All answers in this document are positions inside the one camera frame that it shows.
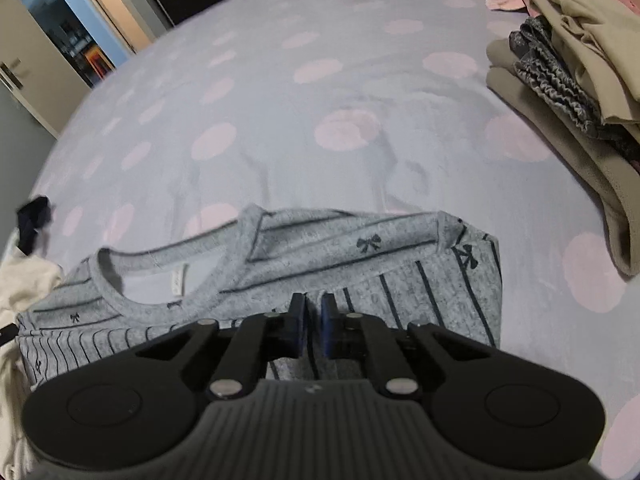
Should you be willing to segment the polka dot bed sheet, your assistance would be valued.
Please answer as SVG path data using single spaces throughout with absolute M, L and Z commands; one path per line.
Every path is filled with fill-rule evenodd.
M 593 466 L 639 474 L 639 272 L 599 196 L 488 87 L 524 18 L 480 0 L 227 0 L 98 84 L 38 188 L 65 278 L 266 211 L 442 211 L 497 240 L 500 341 L 605 409 Z

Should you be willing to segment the small dark cloth item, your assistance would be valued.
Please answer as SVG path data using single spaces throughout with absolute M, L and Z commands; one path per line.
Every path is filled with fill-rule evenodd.
M 18 242 L 17 248 L 29 256 L 35 248 L 39 232 L 51 221 L 51 203 L 47 196 L 36 196 L 16 211 Z

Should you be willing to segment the dark patterned folded garment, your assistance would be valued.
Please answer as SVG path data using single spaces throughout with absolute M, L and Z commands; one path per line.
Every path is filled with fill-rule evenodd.
M 510 33 L 516 76 L 582 136 L 614 148 L 639 171 L 639 143 L 625 127 L 605 125 L 596 100 L 576 82 L 552 47 L 551 33 L 551 25 L 543 16 L 526 18 L 518 30 Z

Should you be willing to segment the open white door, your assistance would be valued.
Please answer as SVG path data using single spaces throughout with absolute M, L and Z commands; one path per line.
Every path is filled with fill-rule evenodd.
M 1 82 L 56 138 L 90 87 L 21 0 L 1 0 Z

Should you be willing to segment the grey striped bow shirt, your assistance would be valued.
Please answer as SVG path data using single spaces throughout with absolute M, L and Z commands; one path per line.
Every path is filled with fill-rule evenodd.
M 102 248 L 17 318 L 29 385 L 201 320 L 223 328 L 284 312 L 296 292 L 320 322 L 324 294 L 390 327 L 433 323 L 500 341 L 495 237 L 446 212 L 356 214 L 245 208 L 238 218 L 147 252 Z

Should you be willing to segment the folded khaki garment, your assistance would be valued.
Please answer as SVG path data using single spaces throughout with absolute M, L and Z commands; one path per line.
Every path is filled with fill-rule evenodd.
M 639 272 L 639 9 L 630 0 L 524 0 L 487 48 L 486 82 L 599 196 L 617 269 Z

